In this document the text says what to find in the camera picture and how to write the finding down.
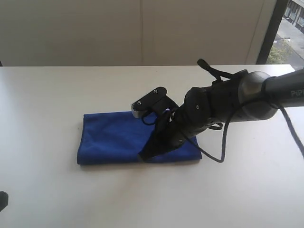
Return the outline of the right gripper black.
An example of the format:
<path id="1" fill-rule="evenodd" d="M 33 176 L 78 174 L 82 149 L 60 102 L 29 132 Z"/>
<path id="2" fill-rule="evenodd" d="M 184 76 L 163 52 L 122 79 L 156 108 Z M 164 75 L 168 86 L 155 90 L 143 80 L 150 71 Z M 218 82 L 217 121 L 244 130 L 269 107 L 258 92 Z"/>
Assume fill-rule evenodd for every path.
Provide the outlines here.
<path id="1" fill-rule="evenodd" d="M 141 161 L 180 150 L 184 145 L 194 147 L 197 139 L 193 121 L 184 111 L 166 111 L 156 118 L 155 128 L 138 153 Z"/>

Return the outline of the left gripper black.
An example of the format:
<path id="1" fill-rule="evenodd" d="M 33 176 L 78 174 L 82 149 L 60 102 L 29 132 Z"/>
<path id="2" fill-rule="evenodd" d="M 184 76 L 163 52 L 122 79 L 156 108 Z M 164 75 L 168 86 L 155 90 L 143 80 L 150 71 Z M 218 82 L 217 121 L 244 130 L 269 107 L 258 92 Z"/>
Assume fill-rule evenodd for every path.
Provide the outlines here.
<path id="1" fill-rule="evenodd" d="M 4 210 L 9 202 L 9 195 L 4 191 L 0 191 L 0 211 Z"/>

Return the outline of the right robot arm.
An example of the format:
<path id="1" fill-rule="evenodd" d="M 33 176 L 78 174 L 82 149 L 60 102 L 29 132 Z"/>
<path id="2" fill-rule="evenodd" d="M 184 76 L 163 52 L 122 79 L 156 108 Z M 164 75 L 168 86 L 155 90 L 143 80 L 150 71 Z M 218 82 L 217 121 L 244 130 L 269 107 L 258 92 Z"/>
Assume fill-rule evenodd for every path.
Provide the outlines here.
<path id="1" fill-rule="evenodd" d="M 267 120 L 277 111 L 283 114 L 299 150 L 304 149 L 286 112 L 288 107 L 304 104 L 303 70 L 281 76 L 247 70 L 231 74 L 211 67 L 203 59 L 197 63 L 215 80 L 211 86 L 191 88 L 182 105 L 171 100 L 164 87 L 153 89 L 132 104 L 136 118 L 144 120 L 149 114 L 156 115 L 154 129 L 138 154 L 143 161 L 190 143 L 206 129 L 222 130 L 222 145 L 226 145 L 231 122 Z"/>

